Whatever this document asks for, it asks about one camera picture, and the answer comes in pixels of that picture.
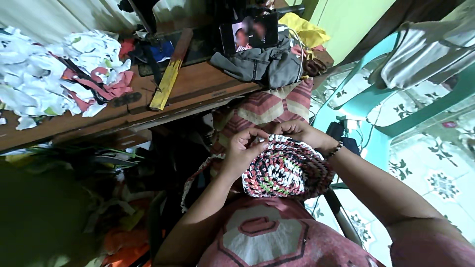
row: striped fabric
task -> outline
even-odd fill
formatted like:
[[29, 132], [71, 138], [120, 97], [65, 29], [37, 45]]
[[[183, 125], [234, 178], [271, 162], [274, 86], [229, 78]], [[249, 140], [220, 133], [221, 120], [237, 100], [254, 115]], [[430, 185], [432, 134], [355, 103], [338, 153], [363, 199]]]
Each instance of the striped fabric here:
[[[301, 120], [308, 122], [310, 95], [314, 81], [309, 78], [275, 90], [251, 94], [238, 108], [226, 114], [213, 114], [215, 138], [211, 154], [226, 151], [229, 139], [236, 133], [255, 127], [270, 132], [276, 123]], [[220, 168], [220, 159], [214, 160], [211, 175]]]

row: beaded bracelet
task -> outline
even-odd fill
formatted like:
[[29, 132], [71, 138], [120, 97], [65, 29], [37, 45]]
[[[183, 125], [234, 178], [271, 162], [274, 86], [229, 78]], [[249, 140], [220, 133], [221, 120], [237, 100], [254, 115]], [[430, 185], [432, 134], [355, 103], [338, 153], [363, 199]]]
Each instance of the beaded bracelet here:
[[335, 155], [343, 147], [343, 142], [339, 141], [338, 145], [333, 149], [332, 152], [328, 153], [326, 159], [328, 160], [331, 156]]

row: wooden ruler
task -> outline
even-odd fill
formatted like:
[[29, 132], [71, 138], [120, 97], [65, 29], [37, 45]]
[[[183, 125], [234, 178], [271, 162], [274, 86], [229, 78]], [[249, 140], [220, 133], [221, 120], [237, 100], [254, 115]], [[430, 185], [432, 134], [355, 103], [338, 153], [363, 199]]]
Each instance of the wooden ruler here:
[[188, 46], [190, 46], [191, 38], [193, 37], [193, 30], [190, 28], [183, 29], [180, 39], [175, 47], [170, 62], [163, 73], [163, 78], [158, 85], [157, 91], [153, 96], [150, 108], [153, 110], [163, 110], [170, 96], [171, 89], [175, 84], [178, 72], [180, 70], [183, 59], [185, 58]]

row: multicolored crochet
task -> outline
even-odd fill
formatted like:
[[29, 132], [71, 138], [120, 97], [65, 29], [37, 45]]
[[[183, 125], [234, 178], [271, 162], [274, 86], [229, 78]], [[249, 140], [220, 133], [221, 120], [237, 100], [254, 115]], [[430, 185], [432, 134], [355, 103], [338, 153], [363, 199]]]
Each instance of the multicolored crochet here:
[[269, 147], [241, 175], [245, 192], [256, 198], [288, 197], [306, 200], [325, 193], [334, 172], [320, 153], [304, 142], [270, 135]]

